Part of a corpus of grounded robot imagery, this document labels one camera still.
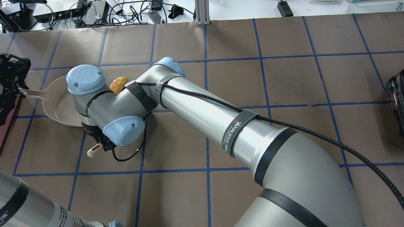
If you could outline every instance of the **blue tape grid line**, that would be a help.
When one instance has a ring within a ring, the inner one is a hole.
[[[267,108],[268,109],[268,114],[271,117],[271,112],[270,109],[271,108],[284,108],[284,107],[308,107],[310,105],[307,104],[303,104],[303,105],[273,105],[270,106],[269,104],[269,97],[267,94],[267,87],[266,87],[266,80],[265,80],[265,72],[264,72],[264,68],[263,68],[263,59],[281,59],[281,58],[302,58],[302,57],[314,57],[317,67],[318,67],[318,71],[324,86],[324,90],[326,93],[326,97],[327,97],[327,103],[320,103],[320,104],[316,104],[313,106],[328,106],[330,108],[330,112],[332,115],[332,119],[334,122],[334,126],[335,126],[335,130],[337,133],[337,137],[338,140],[341,141],[340,135],[339,135],[339,131],[338,131],[338,127],[337,127],[337,123],[335,120],[335,116],[334,113],[332,111],[332,106],[337,106],[337,105],[371,105],[371,104],[387,104],[387,103],[391,103],[390,101],[387,102],[363,102],[363,103],[331,103],[328,97],[328,93],[326,91],[326,85],[324,82],[324,79],[322,77],[322,73],[321,73],[321,69],[320,69],[320,65],[318,63],[317,57],[326,57],[326,56],[347,56],[347,55],[369,55],[372,64],[375,68],[375,71],[379,77],[380,82],[382,83],[382,86],[385,90],[385,92],[387,92],[387,89],[385,87],[385,85],[383,84],[382,78],[380,76],[380,73],[378,72],[378,69],[376,67],[376,64],[373,60],[372,55],[381,55],[381,54],[395,54],[395,53],[404,53],[404,51],[388,51],[388,52],[370,52],[365,38],[363,36],[363,33],[359,27],[359,24],[356,20],[355,15],[353,15],[355,23],[358,27],[359,33],[362,37],[362,40],[365,44],[365,47],[367,49],[366,53],[342,53],[342,54],[323,54],[323,55],[316,55],[315,53],[315,49],[310,37],[310,33],[305,21],[305,18],[302,17],[303,22],[305,24],[305,28],[307,31],[307,35],[309,37],[309,41],[313,50],[313,55],[291,55],[291,56],[272,56],[272,57],[263,57],[262,53],[261,53],[261,46],[260,46],[260,42],[259,42],[259,36],[258,36],[258,31],[257,31],[257,26],[255,23],[255,19],[253,19],[253,25],[254,25],[254,30],[255,30],[255,34],[256,34],[256,38],[257,38],[257,46],[258,46],[258,51],[259,51],[259,57],[253,57],[253,58],[233,58],[233,59],[208,59],[208,55],[207,55],[207,40],[206,40],[206,25],[204,26],[204,42],[205,42],[205,59],[204,60],[196,60],[196,61],[179,61],[180,63],[194,63],[194,62],[205,62],[205,89],[208,89],[208,69],[207,69],[207,64],[208,62],[214,62],[214,61],[242,61],[242,60],[260,60],[260,64],[261,64],[261,72],[262,72],[262,77],[263,77],[263,83],[264,83],[264,89],[265,89],[265,97],[267,100],[267,106],[246,106],[246,107],[241,107],[242,109],[257,109],[257,108]],[[151,59],[150,62],[148,63],[129,63],[129,64],[114,64],[114,65],[101,65],[101,60],[102,60],[102,55],[103,55],[103,50],[105,48],[105,42],[106,42],[106,38],[107,38],[107,31],[108,28],[105,31],[105,37],[104,37],[104,43],[102,46],[102,50],[101,50],[101,55],[100,55],[100,59],[99,59],[99,67],[113,67],[113,66],[129,66],[129,65],[152,65],[153,62],[153,58],[154,58],[154,43],[155,43],[155,38],[156,38],[156,25],[154,26],[154,32],[153,32],[153,44],[152,44],[152,51],[151,51]],[[15,38],[15,35],[13,35],[12,40],[8,46],[7,52],[10,50],[11,45],[13,43],[13,40]],[[45,73],[45,77],[42,81],[42,85],[41,85],[41,90],[44,88],[45,85],[45,81],[48,75],[49,70],[55,70],[55,69],[71,69],[72,67],[55,67],[55,68],[51,68],[51,63],[52,63],[52,59],[54,57],[57,45],[59,43],[59,39],[61,36],[61,31],[59,32],[53,53],[52,53],[52,57],[50,59],[49,65],[47,68],[38,68],[38,69],[30,69],[31,71],[39,71],[39,70],[46,70]],[[135,226],[137,227],[139,225],[139,210],[140,210],[140,201],[141,201],[141,185],[142,185],[142,178],[143,178],[143,174],[159,174],[159,173],[177,173],[177,172],[207,172],[207,194],[208,194],[208,225],[211,226],[211,209],[210,209],[210,172],[212,171],[243,171],[243,170],[249,170],[247,167],[239,167],[239,168],[210,168],[210,157],[209,157],[209,139],[206,138],[206,160],[207,160],[207,164],[206,164],[206,168],[197,168],[197,169],[172,169],[172,170],[143,170],[143,165],[144,165],[144,158],[145,158],[145,147],[146,147],[146,131],[147,131],[147,127],[145,129],[144,132],[144,146],[142,149],[142,157],[141,157],[141,168],[140,171],[116,171],[116,172],[79,172],[79,167],[80,167],[80,159],[82,156],[82,151],[83,151],[83,146],[84,146],[84,141],[85,141],[85,133],[83,134],[83,139],[82,139],[82,143],[80,146],[80,153],[79,153],[79,157],[78,157],[78,162],[77,162],[77,166],[76,166],[76,171],[72,172],[72,173],[38,173],[38,174],[16,174],[17,168],[18,168],[18,163],[19,160],[21,158],[22,152],[23,152],[23,148],[24,148],[24,144],[30,129],[30,126],[32,124],[32,120],[33,118],[46,118],[47,116],[35,116],[35,111],[36,108],[38,106],[38,102],[35,105],[35,108],[33,110],[33,113],[31,116],[17,116],[16,118],[30,118],[30,122],[29,125],[27,127],[27,131],[25,133],[24,139],[23,139],[23,144],[21,146],[20,149],[20,153],[15,165],[15,169],[14,169],[14,176],[17,177],[35,177],[35,176],[74,176],[74,183],[73,183],[73,187],[72,187],[72,193],[70,196],[70,201],[69,201],[69,207],[68,209],[70,210],[71,205],[72,205],[72,200],[74,197],[74,189],[75,189],[75,185],[76,185],[76,180],[77,180],[77,176],[94,176],[94,175],[112,175],[112,174],[139,174],[139,188],[138,188],[138,199],[137,199],[137,209],[136,209],[136,215],[135,215]],[[165,113],[165,112],[171,112],[169,110],[161,110],[161,111],[154,111],[155,113]],[[349,168],[354,168],[354,167],[365,167],[365,164],[348,164],[346,161],[346,157],[345,157],[345,153],[343,150],[341,150],[342,154],[343,154],[343,158],[344,158],[344,164],[339,165],[341,168],[346,168],[347,172],[348,172],[348,178],[352,184],[352,179],[350,176],[350,171]],[[404,162],[389,162],[389,163],[375,163],[376,166],[403,166]]]
[[[204,25],[204,48],[205,48],[205,89],[208,90],[208,38],[207,28]],[[212,209],[210,203],[210,155],[209,155],[209,138],[206,138],[206,193],[207,193],[207,205],[208,205],[208,227],[212,227]]]
[[[13,42],[14,42],[15,35],[16,35],[16,33],[14,33],[13,37],[11,38],[10,44],[7,47],[7,52],[6,52],[7,54],[10,52],[10,48],[11,48],[11,45],[13,44]]]
[[[80,169],[81,155],[83,154],[83,148],[84,148],[84,141],[85,140],[86,140],[86,132],[83,131],[83,138],[81,139],[80,152],[79,152],[78,158],[77,158],[76,172],[74,173],[72,191],[70,193],[69,205],[67,207],[68,211],[70,211],[70,209],[72,208],[73,196],[74,196],[74,191],[76,189],[77,176],[78,176],[78,171]]]
[[[153,65],[153,58],[154,58],[154,44],[156,42],[156,28],[157,25],[154,25],[153,29],[153,41],[151,44],[151,56],[150,62],[148,63],[150,67]],[[139,226],[139,214],[140,214],[140,201],[141,201],[141,194],[142,194],[142,182],[143,182],[143,166],[145,163],[145,152],[146,152],[146,135],[147,135],[147,124],[148,120],[145,121],[145,131],[143,133],[143,147],[142,147],[142,157],[140,162],[140,171],[139,171],[139,186],[137,189],[137,202],[136,202],[136,213],[135,213],[135,227]]]
[[[59,40],[60,40],[61,34],[62,34],[62,31],[59,31],[59,34],[58,34],[57,39],[56,39],[55,47],[53,48],[52,56],[50,57],[50,60],[49,60],[48,68],[47,68],[47,70],[46,70],[44,79],[43,79],[43,81],[42,81],[41,90],[43,89],[43,87],[44,87],[44,85],[45,85],[45,81],[46,81],[46,78],[47,78],[47,76],[48,76],[49,68],[51,67],[53,57],[55,56],[56,48],[57,48],[57,45],[59,44]],[[19,152],[19,154],[18,154],[17,161],[16,161],[16,163],[15,163],[15,167],[14,167],[13,174],[15,174],[15,173],[17,172],[17,168],[18,168],[18,165],[19,165],[19,163],[20,163],[21,156],[22,156],[22,154],[23,154],[25,142],[27,141],[29,129],[31,128],[32,120],[34,119],[33,116],[35,115],[35,111],[36,111],[36,108],[38,107],[38,103],[39,103],[39,99],[36,100],[35,107],[34,107],[34,109],[33,109],[33,111],[32,111],[32,115],[31,115],[32,117],[30,118],[30,121],[29,121],[27,130],[26,130],[26,132],[25,132],[24,139],[23,139],[23,142],[22,142],[22,144],[21,144],[21,149],[20,149],[20,152]]]
[[[269,118],[272,118],[272,116],[271,116],[271,105],[269,103],[268,90],[267,90],[267,81],[265,79],[264,63],[262,61],[263,58],[262,58],[262,52],[261,52],[261,45],[259,43],[259,36],[258,36],[258,30],[257,30],[257,25],[255,23],[255,19],[252,19],[252,23],[254,25],[255,37],[257,38],[259,63],[261,65],[261,75],[262,75],[262,82],[263,82],[263,86],[264,86],[265,99],[266,99],[266,102],[267,102],[268,116],[269,116]]]
[[[142,193],[143,174],[145,173],[145,171],[143,170],[143,166],[144,166],[144,163],[145,163],[147,123],[148,123],[148,120],[146,119],[146,121],[145,121],[145,132],[143,134],[142,158],[141,158],[141,162],[140,162],[140,171],[138,171],[139,172],[139,187],[137,189],[135,227],[139,226],[140,198],[141,198],[141,193]]]
[[[404,166],[404,162],[386,162],[374,163],[375,166]],[[345,168],[346,165],[340,164],[339,167]],[[348,164],[348,167],[366,167],[366,164]],[[231,167],[231,168],[209,168],[210,172],[220,171],[246,171],[250,170],[247,167]],[[207,168],[198,169],[171,169],[171,170],[143,170],[142,174],[161,174],[161,173],[178,173],[178,172],[206,172]],[[99,175],[121,175],[121,174],[140,174],[140,171],[111,171],[111,172],[56,172],[56,173],[19,173],[16,177],[40,177],[40,176],[99,176]]]
[[[389,93],[387,92],[387,88],[386,88],[386,86],[384,85],[384,82],[383,82],[382,77],[380,76],[380,73],[379,73],[379,70],[377,69],[376,63],[375,63],[375,61],[373,60],[372,54],[371,54],[371,52],[370,52],[370,50],[369,50],[369,47],[368,47],[368,45],[367,45],[367,43],[366,43],[365,37],[363,36],[362,30],[361,30],[360,27],[359,27],[358,20],[356,19],[355,14],[352,14],[352,16],[353,16],[353,19],[354,19],[354,21],[355,21],[356,27],[358,28],[360,37],[362,37],[363,44],[365,44],[366,50],[368,51],[366,54],[369,55],[370,60],[372,61],[373,67],[375,68],[377,77],[379,78],[380,83],[381,83],[381,85],[383,86],[384,92],[386,93],[386,96],[387,96],[387,98],[389,99]]]
[[[385,54],[400,54],[404,51],[386,51],[386,52],[370,52],[370,53],[342,53],[342,54],[323,54],[317,55],[317,57],[327,57],[327,56],[352,56],[352,55],[385,55]],[[314,55],[290,55],[290,56],[272,56],[272,57],[262,57],[262,59],[279,59],[279,58],[302,58],[302,57],[314,57]],[[196,63],[196,62],[213,62],[213,61],[245,61],[245,60],[260,60],[260,57],[249,57],[249,58],[229,58],[229,59],[203,59],[203,60],[192,60],[192,61],[177,61],[178,63]],[[132,66],[132,65],[150,65],[155,62],[143,62],[143,63],[126,63],[126,64],[106,64],[100,65],[100,67],[113,67],[113,66]],[[56,69],[71,69],[73,67],[54,67],[49,68],[49,70]],[[47,70],[47,68],[36,68],[30,69],[30,71],[40,71]]]
[[[335,132],[337,133],[337,139],[338,139],[339,142],[341,142],[341,136],[340,136],[340,134],[339,134],[339,130],[338,130],[338,126],[337,126],[337,121],[336,121],[336,119],[335,119],[334,111],[332,110],[332,105],[331,105],[331,102],[330,102],[330,97],[328,96],[327,87],[326,87],[326,84],[325,84],[325,81],[324,81],[324,78],[323,78],[323,74],[321,73],[320,64],[318,63],[318,59],[317,59],[317,55],[316,55],[316,50],[314,49],[314,45],[313,45],[313,42],[312,42],[312,40],[311,40],[309,28],[308,28],[308,26],[307,26],[305,17],[302,17],[302,20],[303,20],[304,26],[305,26],[305,28],[306,28],[306,32],[307,32],[307,36],[308,36],[308,38],[309,38],[309,42],[310,42],[310,45],[311,45],[311,49],[313,50],[314,60],[316,61],[318,73],[319,73],[319,75],[320,75],[320,79],[321,79],[321,82],[322,82],[323,87],[324,87],[324,93],[325,93],[326,98],[327,98],[328,107],[330,108],[330,113],[331,113],[332,122],[334,123]],[[345,151],[344,151],[342,148],[341,148],[341,154],[342,154],[342,158],[343,158],[343,160],[344,160],[345,169],[346,169],[346,171],[347,171],[348,179],[349,179],[349,181],[350,181],[350,183],[351,183],[351,185],[352,185],[352,187],[353,187],[353,186],[354,186],[354,183],[352,182],[351,172],[350,172],[350,170],[349,170],[349,167],[347,166],[348,162],[347,162],[347,158],[346,158],[346,156],[345,156]]]

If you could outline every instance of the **food item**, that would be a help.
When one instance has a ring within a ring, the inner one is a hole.
[[[115,93],[119,94],[125,87],[125,84],[129,82],[126,77],[118,77],[114,81],[112,81],[109,88]]]

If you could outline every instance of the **light blue joint cap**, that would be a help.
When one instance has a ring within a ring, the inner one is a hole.
[[[109,227],[124,227],[119,221],[113,221],[109,223]]]
[[[185,77],[185,72],[182,67],[178,64],[178,62],[174,61],[174,59],[170,57],[163,57],[160,61],[154,63],[153,65],[165,65],[167,67],[170,67],[177,74]]]
[[[145,129],[143,119],[126,116],[108,123],[102,132],[117,146],[127,146],[137,140]]]
[[[97,66],[79,65],[66,76],[67,90],[74,95],[87,95],[101,89],[105,83],[104,73]]]

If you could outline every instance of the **beige plate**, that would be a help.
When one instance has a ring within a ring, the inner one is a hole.
[[[42,91],[21,88],[20,91],[27,97],[42,99],[42,108],[50,119],[64,125],[82,127],[73,97],[67,90],[66,76],[56,79]]]

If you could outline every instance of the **metal post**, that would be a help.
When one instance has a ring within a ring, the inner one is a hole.
[[[195,16],[197,25],[210,24],[209,0],[195,0]]]

